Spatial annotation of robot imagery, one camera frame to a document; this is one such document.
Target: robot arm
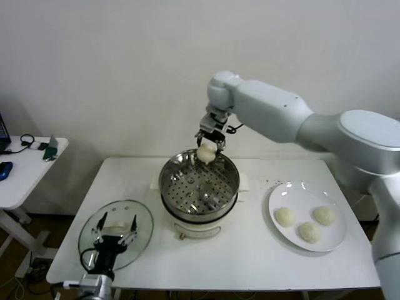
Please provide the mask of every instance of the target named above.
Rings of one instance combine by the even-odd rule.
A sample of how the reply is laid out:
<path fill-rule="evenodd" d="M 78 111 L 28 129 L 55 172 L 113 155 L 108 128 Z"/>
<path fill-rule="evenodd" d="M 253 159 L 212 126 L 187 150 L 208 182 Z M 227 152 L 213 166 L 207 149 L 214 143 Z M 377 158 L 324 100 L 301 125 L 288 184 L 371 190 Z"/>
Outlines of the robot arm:
<path fill-rule="evenodd" d="M 297 143 L 310 151 L 339 158 L 337 177 L 345 185 L 369 191 L 381 223 L 373 256 L 382 289 L 397 299 L 400 285 L 400 123 L 369 111 L 333 116 L 314 113 L 298 95 L 260 81 L 245 81 L 229 71 L 214 75 L 207 86 L 209 104 L 201 119 L 201 138 L 225 147 L 230 114 L 277 143 Z"/>

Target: white table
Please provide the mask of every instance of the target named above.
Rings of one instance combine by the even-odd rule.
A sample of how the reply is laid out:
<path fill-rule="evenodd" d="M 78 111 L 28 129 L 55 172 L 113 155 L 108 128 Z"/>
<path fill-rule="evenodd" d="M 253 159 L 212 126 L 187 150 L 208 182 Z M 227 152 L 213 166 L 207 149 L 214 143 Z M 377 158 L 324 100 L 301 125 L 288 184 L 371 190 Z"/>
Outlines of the white table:
<path fill-rule="evenodd" d="M 35 137 L 38 142 L 49 142 L 49 137 Z M 57 138 L 57 155 L 60 156 L 68 146 L 68 140 Z M 22 149 L 19 136 L 11 136 L 11 145 L 8 149 L 18 151 Z M 7 179 L 0 181 L 0 227 L 9 237 L 0 247 L 0 256 L 8 247 L 12 239 L 17 239 L 21 244 L 32 251 L 33 258 L 53 258 L 57 249 L 45 248 L 43 242 L 49 236 L 48 231 L 42 231 L 35 239 L 26 232 L 13 218 L 4 212 L 12 210 L 21 223 L 29 223 L 29 216 L 19 208 L 39 181 L 51 168 L 55 161 L 43 161 L 44 151 L 26 149 L 21 153 L 0 155 L 0 163 L 11 161 L 14 166 Z M 29 265 L 30 253 L 27 254 L 21 266 L 16 272 L 17 277 L 23 277 Z"/>
<path fill-rule="evenodd" d="M 112 284 L 124 289 L 288 291 L 378 287 L 371 245 L 323 161 L 233 159 L 247 175 L 249 191 L 211 239 L 180 240 L 171 228 L 152 177 L 167 159 L 109 158 L 104 161 L 47 274 L 50 283 L 80 280 L 78 237 L 90 215 L 124 199 L 142 201 L 154 217 L 147 249 L 116 271 Z M 293 246 L 266 217 L 266 200 L 276 184 L 307 181 L 333 195 L 347 222 L 343 243 L 332 252 Z"/>

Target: black cable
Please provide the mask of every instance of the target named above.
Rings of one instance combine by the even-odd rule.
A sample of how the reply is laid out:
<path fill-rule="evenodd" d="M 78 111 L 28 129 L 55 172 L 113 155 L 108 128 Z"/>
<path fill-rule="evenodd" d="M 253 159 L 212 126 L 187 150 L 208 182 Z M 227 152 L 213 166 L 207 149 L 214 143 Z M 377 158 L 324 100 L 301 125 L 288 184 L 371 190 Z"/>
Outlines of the black cable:
<path fill-rule="evenodd" d="M 32 139 L 32 141 L 26 141 L 24 138 L 29 137 Z M 5 150 L 5 151 L 1 151 L 0 154 L 17 154 L 17 153 L 21 153 L 24 150 L 30 148 L 32 146 L 32 144 L 35 142 L 35 137 L 32 134 L 23 134 L 22 136 L 19 137 L 19 140 L 21 141 L 21 146 L 24 146 L 25 148 L 22 148 L 21 150 L 18 151 L 12 151 L 12 150 Z"/>
<path fill-rule="evenodd" d="M 243 125 L 244 125 L 244 124 L 240 124 L 238 127 L 233 127 L 233 126 L 228 125 L 227 130 L 226 130 L 226 133 L 235 134 L 236 131 L 237 131 L 240 127 L 242 127 Z"/>
<path fill-rule="evenodd" d="M 96 250 L 94 248 L 87 248 L 86 250 L 82 251 L 81 255 L 79 256 L 79 261 L 81 262 L 82 267 L 86 270 L 86 272 L 89 272 L 90 269 L 86 267 L 85 262 L 83 261 L 83 255 L 89 251 Z"/>
<path fill-rule="evenodd" d="M 59 282 L 56 284 L 51 284 L 50 285 L 50 289 L 48 289 L 47 291 L 41 291 L 41 292 L 37 292 L 37 291 L 33 291 L 31 289 L 31 284 L 37 284 L 40 283 L 42 281 L 45 280 L 46 278 L 46 274 L 49 271 L 50 265 L 48 264 L 48 262 L 46 261 L 39 261 L 37 263 L 34 263 L 32 261 L 33 255 L 32 252 L 29 255 L 29 267 L 31 268 L 30 272 L 27 273 L 25 275 L 24 280 L 26 281 L 26 289 L 28 292 L 30 292 L 32 295 L 44 295 L 47 293 L 50 293 L 52 298 L 54 299 L 56 297 L 56 292 L 55 292 L 55 287 L 62 287 L 63 283 Z"/>

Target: dough ball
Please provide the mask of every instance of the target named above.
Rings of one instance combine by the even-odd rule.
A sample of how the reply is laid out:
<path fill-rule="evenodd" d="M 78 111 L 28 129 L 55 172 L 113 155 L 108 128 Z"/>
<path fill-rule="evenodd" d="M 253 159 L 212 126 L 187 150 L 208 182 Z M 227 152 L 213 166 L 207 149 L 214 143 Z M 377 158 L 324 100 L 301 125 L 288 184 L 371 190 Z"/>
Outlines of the dough ball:
<path fill-rule="evenodd" d="M 334 221 L 336 221 L 336 215 L 335 212 L 330 209 L 329 207 L 319 207 L 316 208 L 312 214 L 314 215 L 315 220 L 318 221 L 318 223 L 329 226 L 331 225 Z"/>
<path fill-rule="evenodd" d="M 275 212 L 275 220 L 279 225 L 287 228 L 294 225 L 296 222 L 296 215 L 291 209 L 282 207 Z"/>
<path fill-rule="evenodd" d="M 321 230 L 319 226 L 313 222 L 305 222 L 300 225 L 299 233 L 303 240 L 314 244 L 321 239 Z"/>
<path fill-rule="evenodd" d="M 215 160 L 215 153 L 217 149 L 212 147 L 208 144 L 201 144 L 200 147 L 197 149 L 197 157 L 202 161 L 204 164 L 209 164 Z"/>

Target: computer mouse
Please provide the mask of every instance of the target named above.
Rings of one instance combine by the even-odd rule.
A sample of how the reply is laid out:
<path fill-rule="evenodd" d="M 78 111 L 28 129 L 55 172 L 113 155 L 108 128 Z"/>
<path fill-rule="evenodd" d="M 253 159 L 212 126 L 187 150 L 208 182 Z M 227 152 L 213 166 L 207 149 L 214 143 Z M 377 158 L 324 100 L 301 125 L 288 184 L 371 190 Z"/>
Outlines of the computer mouse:
<path fill-rule="evenodd" d="M 13 168 L 11 161 L 4 161 L 0 163 L 0 181 L 5 180 Z"/>

